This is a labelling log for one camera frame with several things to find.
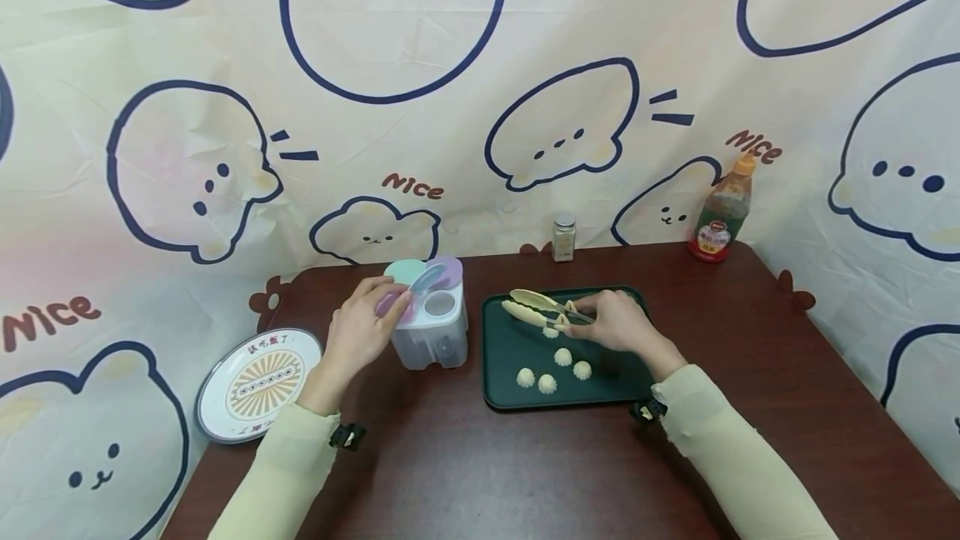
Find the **green tray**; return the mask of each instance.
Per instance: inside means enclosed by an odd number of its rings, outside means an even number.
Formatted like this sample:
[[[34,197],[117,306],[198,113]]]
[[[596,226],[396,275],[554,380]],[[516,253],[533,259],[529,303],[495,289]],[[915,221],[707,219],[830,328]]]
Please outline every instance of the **green tray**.
[[[577,300],[604,288],[579,287],[541,292],[560,304]],[[636,289],[616,286],[637,300],[643,311],[647,307]],[[500,302],[510,300],[509,294],[491,296],[481,306],[482,327],[482,393],[487,405],[501,410],[514,408],[564,407],[646,400],[651,396],[653,377],[642,359],[632,352],[618,352],[599,344],[569,338],[543,336],[540,327],[534,327],[511,317]],[[556,313],[544,313],[556,318]],[[561,367],[553,361],[558,348],[566,347],[573,353],[573,362],[586,361],[593,375],[582,382],[573,375],[573,365]],[[520,369],[531,368],[537,380],[549,373],[557,380],[554,394],[542,394],[536,384],[522,388],[517,384]]]

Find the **hand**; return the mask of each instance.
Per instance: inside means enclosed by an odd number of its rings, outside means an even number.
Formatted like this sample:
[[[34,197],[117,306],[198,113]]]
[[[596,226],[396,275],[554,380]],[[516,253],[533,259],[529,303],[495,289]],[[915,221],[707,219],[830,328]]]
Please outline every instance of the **hand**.
[[[383,317],[375,310],[387,294],[400,293]],[[380,356],[410,305],[411,295],[393,277],[367,278],[336,311],[327,331],[327,351],[306,378],[297,405],[317,414],[335,413],[353,377]]]
[[[593,325],[557,326],[570,338],[585,338],[615,351],[636,353],[657,382],[687,364],[676,345],[650,323],[647,314],[623,290],[602,290],[574,302],[580,313],[596,313]]]

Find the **sauce bottle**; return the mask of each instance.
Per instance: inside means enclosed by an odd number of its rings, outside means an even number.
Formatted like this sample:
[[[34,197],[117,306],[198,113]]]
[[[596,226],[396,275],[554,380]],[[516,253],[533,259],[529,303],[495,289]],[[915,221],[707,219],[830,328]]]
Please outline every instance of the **sauce bottle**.
[[[733,164],[733,172],[710,192],[687,245],[691,255],[708,263],[720,263],[730,254],[730,245],[750,213],[754,168],[757,163],[753,155],[744,153]]]

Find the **beige sleeve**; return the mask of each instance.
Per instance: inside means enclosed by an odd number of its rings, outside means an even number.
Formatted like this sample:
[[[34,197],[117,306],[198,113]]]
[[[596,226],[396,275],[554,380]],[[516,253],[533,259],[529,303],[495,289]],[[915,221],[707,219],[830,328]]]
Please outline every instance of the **beige sleeve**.
[[[700,472],[742,540],[836,534],[789,466],[696,365],[654,384],[670,441]]]
[[[292,540],[327,481],[340,415],[321,417],[290,403],[280,409],[209,540]]]

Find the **white plate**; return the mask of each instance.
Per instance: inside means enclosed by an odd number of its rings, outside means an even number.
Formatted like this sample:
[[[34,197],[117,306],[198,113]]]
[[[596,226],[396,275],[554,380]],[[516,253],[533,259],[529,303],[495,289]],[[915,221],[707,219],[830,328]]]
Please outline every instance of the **white plate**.
[[[260,438],[278,410],[297,400],[320,357],[320,342],[303,330],[287,327],[248,339],[207,375],[197,396],[198,424],[221,444]]]

